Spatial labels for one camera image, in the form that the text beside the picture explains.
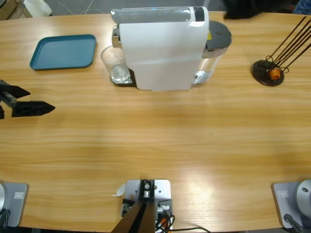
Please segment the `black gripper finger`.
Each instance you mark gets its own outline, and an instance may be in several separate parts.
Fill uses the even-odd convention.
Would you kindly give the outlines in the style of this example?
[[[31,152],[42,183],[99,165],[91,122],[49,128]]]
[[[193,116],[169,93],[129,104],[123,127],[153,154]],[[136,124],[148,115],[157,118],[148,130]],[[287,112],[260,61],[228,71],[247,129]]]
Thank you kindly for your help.
[[[223,0],[226,13],[224,19],[247,19],[264,12],[257,0]]]
[[[54,109],[55,106],[44,101],[18,101],[12,107],[12,117],[42,116]]]
[[[10,94],[14,98],[21,98],[21,97],[28,96],[31,94],[27,90],[25,90],[19,86],[10,85],[9,83],[5,82],[4,80],[0,81],[0,93],[3,95],[4,94]]]

